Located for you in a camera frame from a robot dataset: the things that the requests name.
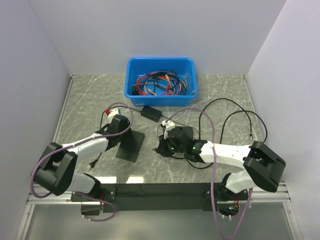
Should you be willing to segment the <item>black switch box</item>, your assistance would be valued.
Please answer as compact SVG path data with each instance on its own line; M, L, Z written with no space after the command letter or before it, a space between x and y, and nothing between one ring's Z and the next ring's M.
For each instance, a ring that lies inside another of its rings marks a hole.
M115 156L119 159L135 163L144 138L144 133L130 129L121 139Z

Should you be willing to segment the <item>black network switch with ports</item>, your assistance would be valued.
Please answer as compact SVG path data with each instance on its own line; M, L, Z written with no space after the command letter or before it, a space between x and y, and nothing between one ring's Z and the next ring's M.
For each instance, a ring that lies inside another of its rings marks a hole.
M195 140L194 129L190 126L177 126L174 128L175 136L181 142L191 142Z

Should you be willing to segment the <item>black patch cable teal plug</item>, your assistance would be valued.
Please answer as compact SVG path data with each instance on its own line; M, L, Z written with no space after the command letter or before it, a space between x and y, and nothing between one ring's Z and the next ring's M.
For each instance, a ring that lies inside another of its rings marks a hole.
M217 102L224 102L222 106L216 105L218 109L222 107L222 115L218 117L218 142L223 143L223 140L227 142L236 142L239 134L239 143L249 143L254 139L252 120L248 112L242 112L244 108L234 100L229 98L220 97L209 101L204 107L203 111L209 109L209 106L213 106Z

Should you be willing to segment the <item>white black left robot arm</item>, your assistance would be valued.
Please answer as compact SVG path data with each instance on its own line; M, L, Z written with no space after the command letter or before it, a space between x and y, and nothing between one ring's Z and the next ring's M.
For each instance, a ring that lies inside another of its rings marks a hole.
M87 173L76 173L77 162L103 153L118 144L131 130L132 121L115 113L108 115L109 123L92 135L69 144L52 142L45 148L31 173L30 192L42 199L66 191L82 193L89 201L102 195L101 182Z

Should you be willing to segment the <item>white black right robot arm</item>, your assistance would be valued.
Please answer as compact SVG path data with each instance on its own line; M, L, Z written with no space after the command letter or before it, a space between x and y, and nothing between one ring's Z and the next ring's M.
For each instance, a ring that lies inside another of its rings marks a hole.
M240 172L230 173L223 179L220 195L226 200L255 187L275 193L286 167L286 162L263 142L240 146L213 143L193 139L182 127L176 126L164 130L154 151L162 157L182 154L194 163L220 163L241 168Z

